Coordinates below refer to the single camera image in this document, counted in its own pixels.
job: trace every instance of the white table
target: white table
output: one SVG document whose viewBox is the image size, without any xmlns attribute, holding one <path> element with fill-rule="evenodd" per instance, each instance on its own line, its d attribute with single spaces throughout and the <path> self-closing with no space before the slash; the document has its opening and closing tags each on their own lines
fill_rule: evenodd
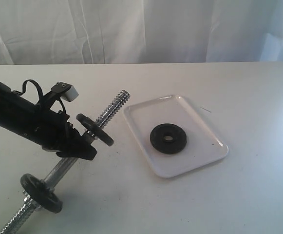
<svg viewBox="0 0 283 234">
<path fill-rule="evenodd" d="M 62 212 L 34 213 L 19 233 L 283 234 L 283 63 L 0 66 L 0 81 L 12 89 L 28 78 L 44 92 L 57 81 L 76 87 L 79 97 L 66 108 L 80 131 L 75 116 L 95 118 L 121 89 L 132 96 L 128 105 L 183 95 L 229 154 L 159 178 L 120 113 L 105 128 L 115 145 L 94 142 L 96 158 L 77 162 L 56 187 Z M 37 100 L 33 86 L 25 98 Z M 0 127 L 0 229 L 22 205 L 19 178 L 44 178 L 58 161 Z"/>
</svg>

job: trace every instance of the white tray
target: white tray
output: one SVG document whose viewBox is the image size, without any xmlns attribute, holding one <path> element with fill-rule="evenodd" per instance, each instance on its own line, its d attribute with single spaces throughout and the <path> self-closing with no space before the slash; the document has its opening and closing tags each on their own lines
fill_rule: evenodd
<svg viewBox="0 0 283 234">
<path fill-rule="evenodd" d="M 228 147 L 180 95 L 128 106 L 124 109 L 124 116 L 148 164 L 158 176 L 177 176 L 228 154 Z M 181 152 L 166 155 L 152 147 L 150 133 L 162 123 L 176 124 L 186 132 L 187 145 Z"/>
</svg>

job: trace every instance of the white fabric backdrop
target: white fabric backdrop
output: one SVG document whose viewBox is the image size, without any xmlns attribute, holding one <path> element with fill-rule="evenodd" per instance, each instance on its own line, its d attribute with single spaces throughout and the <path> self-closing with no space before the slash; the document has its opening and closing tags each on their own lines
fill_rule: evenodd
<svg viewBox="0 0 283 234">
<path fill-rule="evenodd" d="M 283 61 L 283 0 L 0 0 L 0 64 Z"/>
</svg>

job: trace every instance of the white tabletop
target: white tabletop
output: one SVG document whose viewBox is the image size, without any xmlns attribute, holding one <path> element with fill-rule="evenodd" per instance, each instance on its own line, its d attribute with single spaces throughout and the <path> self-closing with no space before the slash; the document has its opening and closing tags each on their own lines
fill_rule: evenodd
<svg viewBox="0 0 283 234">
<path fill-rule="evenodd" d="M 185 96 L 229 146 L 223 160 L 173 179 L 156 176 L 123 113 L 105 128 L 115 140 L 94 142 L 93 161 L 80 160 L 56 187 L 62 212 L 35 212 L 30 234 L 283 234 L 283 63 L 0 66 L 0 81 L 21 89 L 57 81 L 79 92 L 66 103 L 70 121 L 98 116 L 121 89 L 135 104 Z M 36 101 L 29 85 L 25 98 Z M 0 229 L 22 205 L 20 177 L 44 178 L 59 161 L 0 127 Z"/>
</svg>

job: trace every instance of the white plastic tray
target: white plastic tray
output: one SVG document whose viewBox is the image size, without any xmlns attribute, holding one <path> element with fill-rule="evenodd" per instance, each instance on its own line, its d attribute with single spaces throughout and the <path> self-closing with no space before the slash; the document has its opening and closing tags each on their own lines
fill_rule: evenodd
<svg viewBox="0 0 283 234">
<path fill-rule="evenodd" d="M 177 176 L 228 154 L 228 147 L 180 95 L 128 106 L 124 109 L 124 116 L 148 164 L 158 176 Z M 181 152 L 166 155 L 152 147 L 150 133 L 162 123 L 176 124 L 186 132 L 187 145 Z"/>
</svg>

